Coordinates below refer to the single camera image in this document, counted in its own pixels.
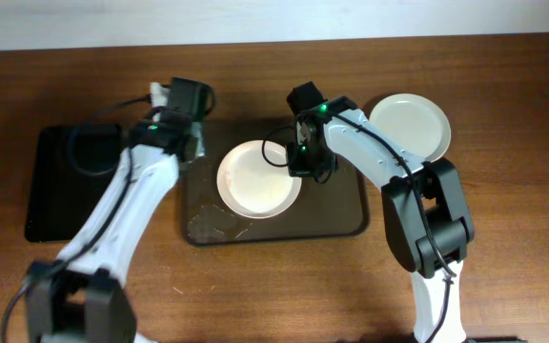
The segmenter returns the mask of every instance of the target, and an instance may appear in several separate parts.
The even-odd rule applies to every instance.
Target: black tray
[[[363,175],[343,158],[338,159],[339,169],[325,185],[304,178],[294,204],[272,218],[246,218],[224,204],[215,184],[224,156],[237,145],[263,139],[272,129],[290,121],[204,123],[207,156],[195,160],[181,173],[181,230],[189,243],[210,246],[354,236],[366,230],[370,212]],[[292,137],[293,132],[288,130],[271,140],[285,145]]]

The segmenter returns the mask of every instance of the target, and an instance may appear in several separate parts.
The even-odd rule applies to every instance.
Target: wooden table
[[[212,119],[291,113],[313,80],[369,112],[421,94],[447,113],[476,226],[461,282],[470,337],[549,342],[549,34],[0,52],[0,316],[35,258],[23,237],[36,138],[173,75],[212,85]],[[130,125],[143,111],[108,120]],[[161,342],[357,342],[412,332],[410,277],[385,241],[380,199],[358,238],[198,249],[177,227],[178,189],[154,214],[126,288],[139,330]],[[10,341],[24,342],[24,306]]]

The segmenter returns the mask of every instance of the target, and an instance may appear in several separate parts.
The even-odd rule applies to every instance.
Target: wooden surface
[[[461,277],[470,337],[549,342],[549,34],[312,43],[0,52],[0,316],[35,258],[62,244],[23,237],[37,134],[146,93],[173,75],[212,85],[213,119],[290,116],[285,96],[313,80],[364,110],[396,92],[447,113],[476,226]],[[143,109],[108,120],[130,125]],[[126,288],[161,342],[348,342],[411,333],[410,277],[391,255],[370,186],[358,238],[197,249],[177,227],[178,190],[152,218]],[[12,342],[24,342],[24,306]]]

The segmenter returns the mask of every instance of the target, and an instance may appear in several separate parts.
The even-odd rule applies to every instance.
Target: plate
[[[287,168],[269,165],[262,156],[261,140],[245,142],[232,149],[217,170],[217,190],[234,212],[253,219],[270,218],[287,210],[295,201],[302,180],[291,177]],[[285,148],[266,142],[271,162],[286,162]]]
[[[370,122],[403,149],[428,161],[439,159],[450,146],[446,114],[422,96],[391,95],[372,109]]]

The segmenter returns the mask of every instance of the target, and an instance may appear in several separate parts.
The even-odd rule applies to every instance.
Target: white plate
[[[268,159],[286,162],[285,148],[266,142]],[[217,190],[234,212],[253,219],[269,218],[289,208],[300,193],[302,180],[287,168],[269,165],[262,156],[262,141],[245,142],[232,149],[217,170]]]
[[[446,114],[422,96],[391,95],[374,107],[370,122],[402,148],[428,161],[439,159],[450,146]]]

